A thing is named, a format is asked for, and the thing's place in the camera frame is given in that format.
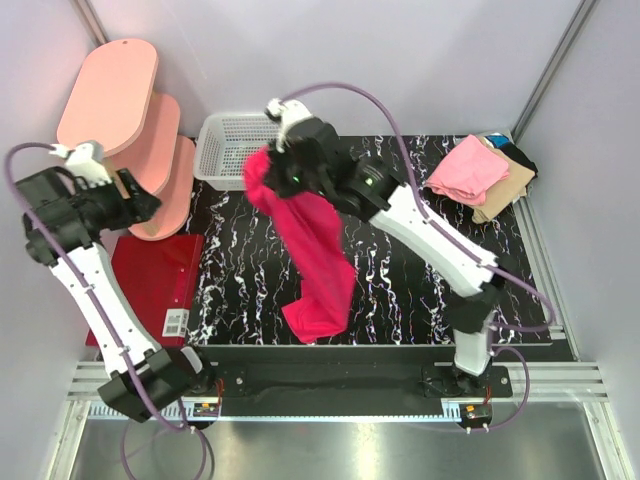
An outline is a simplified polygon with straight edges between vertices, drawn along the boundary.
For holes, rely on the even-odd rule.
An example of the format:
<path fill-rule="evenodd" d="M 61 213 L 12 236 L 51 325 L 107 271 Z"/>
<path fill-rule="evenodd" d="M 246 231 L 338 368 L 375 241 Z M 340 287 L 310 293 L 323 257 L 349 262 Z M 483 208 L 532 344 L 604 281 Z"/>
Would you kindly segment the magenta t shirt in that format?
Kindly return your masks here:
<path fill-rule="evenodd" d="M 265 148 L 247 157 L 245 191 L 272 220 L 301 275 L 300 298 L 282 312 L 298 340 L 309 344 L 347 329 L 356 270 L 344 254 L 343 224 L 330 203 L 312 193 L 278 197 L 264 181 L 269 166 Z"/>

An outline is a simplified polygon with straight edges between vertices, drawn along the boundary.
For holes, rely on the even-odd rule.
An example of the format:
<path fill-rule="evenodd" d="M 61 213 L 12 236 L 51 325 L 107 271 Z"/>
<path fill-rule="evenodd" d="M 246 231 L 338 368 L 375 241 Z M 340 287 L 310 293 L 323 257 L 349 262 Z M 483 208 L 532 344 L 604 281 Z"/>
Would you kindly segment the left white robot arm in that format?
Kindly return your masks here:
<path fill-rule="evenodd" d="M 101 400 L 143 423 L 187 394 L 208 394 L 216 372 L 194 347 L 159 345 L 120 288 L 101 233 L 146 221 L 160 205 L 127 170 L 120 174 L 123 190 L 113 183 L 92 186 L 61 167 L 15 187 L 28 204 L 23 226 L 29 255 L 68 290 L 98 342 L 109 376 L 98 389 Z"/>

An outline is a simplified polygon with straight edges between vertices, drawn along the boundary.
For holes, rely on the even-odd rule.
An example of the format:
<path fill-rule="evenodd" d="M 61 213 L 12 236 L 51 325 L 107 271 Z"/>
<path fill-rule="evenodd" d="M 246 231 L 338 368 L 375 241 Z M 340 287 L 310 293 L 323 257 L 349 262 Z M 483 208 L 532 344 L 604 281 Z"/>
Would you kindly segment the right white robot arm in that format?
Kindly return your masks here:
<path fill-rule="evenodd" d="M 455 353 L 450 372 L 428 380 L 447 396 L 476 396 L 490 383 L 489 324 L 503 283 L 482 265 L 497 257 L 427 211 L 403 178 L 380 159 L 355 160 L 335 128 L 308 113 L 278 127 L 268 147 L 266 185 L 282 198 L 305 193 L 394 237 L 436 270 L 457 299 L 445 311 Z"/>

